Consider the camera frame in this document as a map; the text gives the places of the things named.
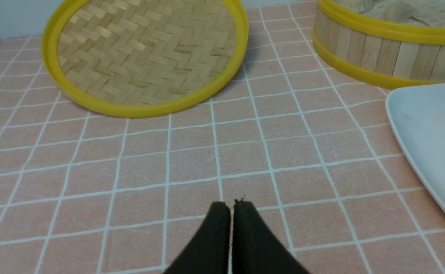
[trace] yellow plastic rim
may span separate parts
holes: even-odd
[[[317,4],[334,21],[360,32],[410,43],[445,45],[445,28],[387,22],[357,14],[333,0],[318,0]]]
[[[397,89],[401,87],[408,86],[420,86],[420,85],[431,85],[431,84],[439,84],[441,82],[428,82],[428,81],[419,81],[419,80],[411,80],[405,78],[397,78],[384,74],[379,74],[376,72],[372,72],[366,70],[364,68],[360,68],[351,63],[344,61],[343,59],[337,57],[332,54],[329,50],[327,50],[324,45],[319,41],[317,35],[315,33],[315,26],[313,28],[312,35],[312,44],[315,49],[315,52],[327,63],[329,66],[333,67],[337,71],[346,74],[347,76],[354,78],[358,81],[386,88],[386,89]]]
[[[228,62],[223,72],[217,76],[217,78],[205,85],[200,90],[182,97],[180,99],[169,101],[163,104],[148,105],[148,106],[126,106],[108,103],[96,99],[80,89],[76,88],[62,73],[59,59],[57,57],[57,43],[60,38],[62,29],[66,25],[67,21],[72,17],[75,12],[80,9],[89,0],[66,0],[57,10],[52,14],[42,37],[42,58],[48,73],[72,101],[86,109],[90,109],[97,113],[118,116],[124,118],[146,118],[154,116],[162,116],[170,113],[182,111],[184,109],[193,107],[216,94],[221,90],[233,76],[237,73],[246,53],[246,47],[248,44],[248,19],[246,12],[239,0],[221,0],[229,9],[235,19],[236,30],[238,33],[238,43],[233,57]]]

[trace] woven bamboo pattern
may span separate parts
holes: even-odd
[[[237,30],[221,0],[91,0],[59,38],[59,63],[103,101],[153,105],[212,82],[233,56]]]

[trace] woven bamboo lid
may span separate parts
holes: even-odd
[[[156,105],[215,80],[237,42],[221,0],[90,0],[63,27],[57,53],[82,92],[112,104]]]

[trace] white tray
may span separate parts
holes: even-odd
[[[410,165],[445,212],[445,84],[396,89],[386,112]]]

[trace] white wall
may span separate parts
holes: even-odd
[[[0,39],[42,33],[50,15],[61,2],[62,0],[0,0]],[[292,0],[242,0],[246,8],[285,2]]]

